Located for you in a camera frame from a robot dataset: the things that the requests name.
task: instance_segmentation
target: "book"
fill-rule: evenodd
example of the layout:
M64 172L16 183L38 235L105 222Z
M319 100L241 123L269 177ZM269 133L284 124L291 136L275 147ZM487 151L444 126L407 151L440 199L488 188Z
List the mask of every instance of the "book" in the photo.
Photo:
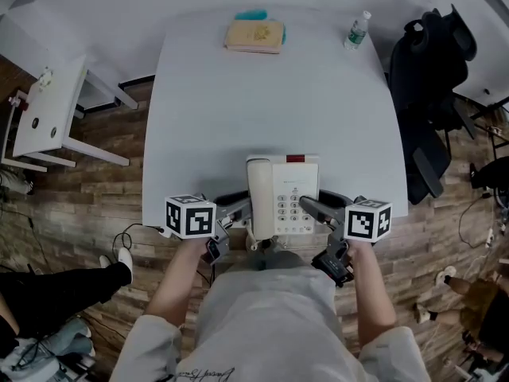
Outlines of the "book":
M234 20L224 45L234 51L279 54L284 25L280 21Z

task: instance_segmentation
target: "telephone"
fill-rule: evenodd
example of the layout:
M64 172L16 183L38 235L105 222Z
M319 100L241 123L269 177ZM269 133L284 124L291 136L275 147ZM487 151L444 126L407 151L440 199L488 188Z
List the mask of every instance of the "telephone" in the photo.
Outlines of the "telephone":
M318 198L317 155L250 155L247 183L256 240L274 235L309 235L315 220L299 205L302 196Z

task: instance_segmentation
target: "table leg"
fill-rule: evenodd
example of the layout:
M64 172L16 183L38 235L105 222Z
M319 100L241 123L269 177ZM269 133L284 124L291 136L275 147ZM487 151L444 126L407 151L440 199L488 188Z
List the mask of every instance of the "table leg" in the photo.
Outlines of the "table leg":
M6 166L19 167L20 169L40 171L42 173L48 172L48 169L46 167L36 166L34 164L27 164L25 162L17 162L15 160L9 160L8 158L3 158L0 162L2 164L5 164Z
M95 73L93 73L90 69L87 72L86 80L92 85L98 88L105 95L113 93L117 98L120 99L122 103L130 107L131 109L138 109L138 102L136 102L133 98L127 95L122 89L118 86L113 86L107 84L103 80L101 80Z
M82 111L74 111L74 117L77 119L82 119L85 117L85 114Z
M116 154L91 146L90 144L79 142L74 138L64 138L62 146L66 149L78 151L79 153L99 158L105 162L113 162L114 164L119 164L121 166L128 166L130 163L129 158L120 157Z
M50 156L49 154L29 153L26 155L26 157L35 158L37 160L42 160L43 162L54 162L55 164L61 164L62 166L76 167L76 162L72 162L71 160L66 160L65 158Z

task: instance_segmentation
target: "white t-shirt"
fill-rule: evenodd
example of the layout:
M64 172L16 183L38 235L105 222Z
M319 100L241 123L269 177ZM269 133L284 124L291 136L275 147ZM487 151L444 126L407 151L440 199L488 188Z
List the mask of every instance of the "white t-shirt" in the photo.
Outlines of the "white t-shirt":
M391 329L345 348L335 283L311 267L218 277L196 324L196 348L180 361L181 332L163 318L134 324L110 381L429 381L411 330Z

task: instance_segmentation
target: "black chair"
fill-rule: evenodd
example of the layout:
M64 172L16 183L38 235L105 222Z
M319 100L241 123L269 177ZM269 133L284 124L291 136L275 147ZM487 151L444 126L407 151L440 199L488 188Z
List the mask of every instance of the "black chair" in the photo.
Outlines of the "black chair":
M405 26L405 35L392 53L389 89L396 112L423 114L436 130L465 128L476 137L473 121L454 105L453 89L468 76L467 60L476 55L476 40L453 6L444 17L438 10Z
M440 177L451 158L429 121L412 111L398 114L403 155L405 158L408 200L417 205L429 193L437 198L444 189Z

